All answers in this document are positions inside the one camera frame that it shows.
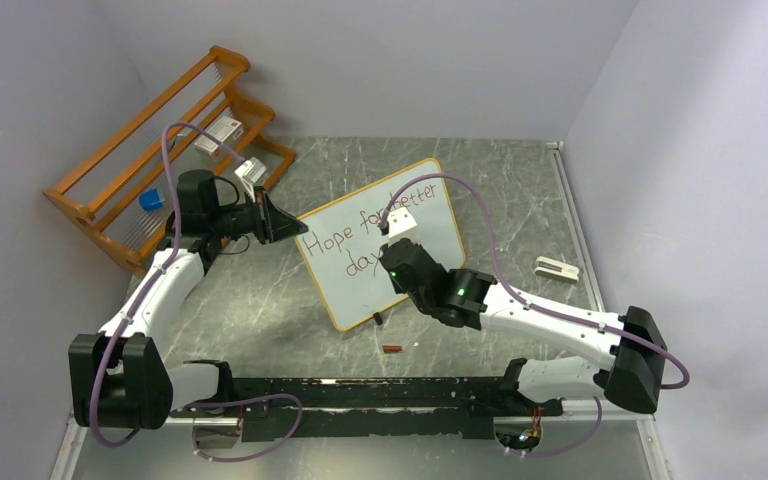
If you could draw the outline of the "yellow framed whiteboard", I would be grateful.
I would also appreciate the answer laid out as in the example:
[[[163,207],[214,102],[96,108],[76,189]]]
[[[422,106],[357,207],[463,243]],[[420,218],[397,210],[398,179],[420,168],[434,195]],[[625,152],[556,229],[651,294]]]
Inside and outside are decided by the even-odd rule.
[[[347,331],[407,298],[396,294],[379,265],[381,211],[408,181],[441,172],[426,158],[372,182],[302,216],[308,231],[295,238],[333,326]],[[454,209],[442,179],[411,186],[398,195],[395,209],[405,207],[417,220],[421,243],[444,267],[460,268],[466,260]]]

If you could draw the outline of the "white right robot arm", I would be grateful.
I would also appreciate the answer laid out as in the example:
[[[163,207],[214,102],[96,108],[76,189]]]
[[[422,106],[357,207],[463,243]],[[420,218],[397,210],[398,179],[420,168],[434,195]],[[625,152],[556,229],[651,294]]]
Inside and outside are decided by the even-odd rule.
[[[624,314],[589,311],[509,293],[490,274],[446,269],[408,239],[383,246],[380,264],[397,293],[444,325],[523,334],[567,352],[557,360],[510,362],[499,389],[508,412],[597,395],[634,413],[656,412],[667,346],[649,311],[636,306]]]

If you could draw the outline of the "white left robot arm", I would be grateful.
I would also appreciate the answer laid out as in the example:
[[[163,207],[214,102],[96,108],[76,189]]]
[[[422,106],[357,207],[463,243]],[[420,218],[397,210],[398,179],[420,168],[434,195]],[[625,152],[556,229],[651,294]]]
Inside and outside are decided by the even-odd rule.
[[[220,256],[225,239],[253,235],[265,245],[308,227],[277,207],[260,186],[250,198],[221,204],[217,181],[206,169],[179,175],[183,218],[169,218],[149,272],[116,317],[70,344],[73,412],[80,426],[154,430],[172,411],[192,404],[214,416],[235,406],[237,388],[227,362],[192,360],[171,368],[157,342]]]

